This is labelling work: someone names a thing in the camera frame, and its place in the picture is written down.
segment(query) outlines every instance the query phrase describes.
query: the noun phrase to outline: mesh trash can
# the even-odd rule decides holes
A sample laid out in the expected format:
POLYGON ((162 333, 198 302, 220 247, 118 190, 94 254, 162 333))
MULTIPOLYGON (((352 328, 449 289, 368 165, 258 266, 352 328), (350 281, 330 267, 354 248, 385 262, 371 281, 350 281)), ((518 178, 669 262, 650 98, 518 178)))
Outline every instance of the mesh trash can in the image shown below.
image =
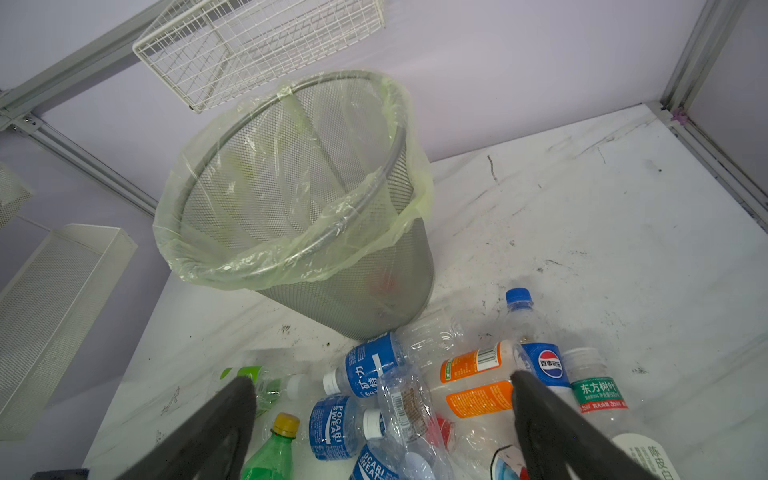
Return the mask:
POLYGON ((247 99, 184 148, 154 232, 183 280, 251 289, 345 336, 418 316, 434 187, 406 91, 325 73, 247 99))

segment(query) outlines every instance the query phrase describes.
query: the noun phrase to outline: plastic bottle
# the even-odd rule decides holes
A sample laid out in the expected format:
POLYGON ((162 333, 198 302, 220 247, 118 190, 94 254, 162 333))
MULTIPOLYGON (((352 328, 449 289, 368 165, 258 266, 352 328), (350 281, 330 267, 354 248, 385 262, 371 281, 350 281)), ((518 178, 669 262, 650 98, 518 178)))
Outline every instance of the plastic bottle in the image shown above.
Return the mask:
POLYGON ((371 442, 362 447, 349 480, 400 480, 401 464, 402 448, 392 441, 371 442))
POLYGON ((243 466, 242 480, 291 480, 291 442, 298 431, 299 419, 280 413, 275 419, 270 439, 243 466))
POLYGON ((319 383, 313 382, 306 374, 276 376, 275 373, 263 366, 226 368, 212 382, 208 396, 216 395, 235 377, 246 376, 253 382, 253 387, 256 390, 257 418, 268 412, 280 396, 285 396, 288 400, 297 400, 307 396, 315 396, 316 398, 323 396, 323 389, 319 383))
POLYGON ((385 430, 381 410, 366 408, 352 396, 330 396, 312 409, 310 447, 318 460, 351 458, 367 440, 382 438, 385 430))
POLYGON ((414 366, 385 373, 379 388, 379 405, 387 424, 387 437, 405 449, 402 476, 408 480, 453 480, 445 450, 445 423, 432 407, 429 393, 414 366))
POLYGON ((547 320, 533 309, 531 293, 525 288, 513 288, 507 291, 506 296, 509 312, 505 318, 502 317, 498 334, 519 343, 525 351, 525 354, 518 354, 518 358, 523 359, 523 367, 578 410, 568 375, 560 360, 560 350, 550 343, 552 335, 547 320))
POLYGON ((450 421, 510 411, 510 375, 520 369, 515 342, 502 340, 487 348, 447 359, 424 371, 435 411, 450 421))
POLYGON ((581 414, 634 461, 659 478, 680 480, 669 456, 632 416, 600 353, 591 347, 563 353, 581 414))
POLYGON ((462 337, 460 325, 439 311, 356 346, 342 365, 325 374, 323 387, 327 395, 374 396, 379 377, 385 372, 405 364, 428 366, 445 358, 462 337))
POLYGON ((448 449, 454 464, 472 478, 527 480, 512 412, 455 424, 456 442, 448 449))

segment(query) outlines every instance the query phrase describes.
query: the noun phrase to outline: green soda bottle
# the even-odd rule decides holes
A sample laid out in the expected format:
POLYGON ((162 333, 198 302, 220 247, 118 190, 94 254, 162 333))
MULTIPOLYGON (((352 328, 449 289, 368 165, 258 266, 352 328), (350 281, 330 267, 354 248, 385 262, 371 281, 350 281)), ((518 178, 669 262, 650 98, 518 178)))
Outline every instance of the green soda bottle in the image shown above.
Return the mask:
POLYGON ((280 413, 272 425, 272 436, 243 466, 242 480, 291 480, 293 454, 290 444, 299 431, 299 419, 280 413))

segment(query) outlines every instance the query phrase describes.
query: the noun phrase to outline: green bottle label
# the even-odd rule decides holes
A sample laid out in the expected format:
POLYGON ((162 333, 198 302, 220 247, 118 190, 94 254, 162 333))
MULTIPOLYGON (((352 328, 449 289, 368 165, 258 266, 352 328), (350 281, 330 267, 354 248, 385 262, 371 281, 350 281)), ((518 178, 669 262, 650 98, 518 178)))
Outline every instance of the green bottle label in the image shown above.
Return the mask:
POLYGON ((577 380, 571 384, 571 388, 581 406, 581 413, 628 408, 616 382, 610 376, 577 380))
MULTIPOLYGON (((224 380, 231 371, 232 367, 224 369, 224 371, 221 373, 221 376, 219 377, 219 380, 224 380)), ((260 366, 244 366, 243 368, 237 370, 237 374, 235 376, 246 376, 250 379, 251 382, 253 382, 254 385, 256 385, 256 381, 259 379, 260 371, 260 366)))

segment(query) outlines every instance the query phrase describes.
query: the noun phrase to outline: white floor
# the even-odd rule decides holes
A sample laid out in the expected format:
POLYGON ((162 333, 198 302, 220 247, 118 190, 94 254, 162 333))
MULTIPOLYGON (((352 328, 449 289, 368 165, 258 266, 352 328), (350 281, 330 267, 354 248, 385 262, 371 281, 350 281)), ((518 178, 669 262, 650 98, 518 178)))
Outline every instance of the white floor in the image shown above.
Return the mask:
MULTIPOLYGON (((428 310, 480 322, 526 286, 561 350, 607 357, 682 478, 768 471, 768 236, 648 108, 432 171, 428 310)), ((237 351, 296 347, 326 362, 353 344, 258 293, 171 276, 84 466, 101 480, 137 462, 202 405, 214 365, 237 351)), ((294 478, 338 480, 352 465, 301 451, 294 478)))

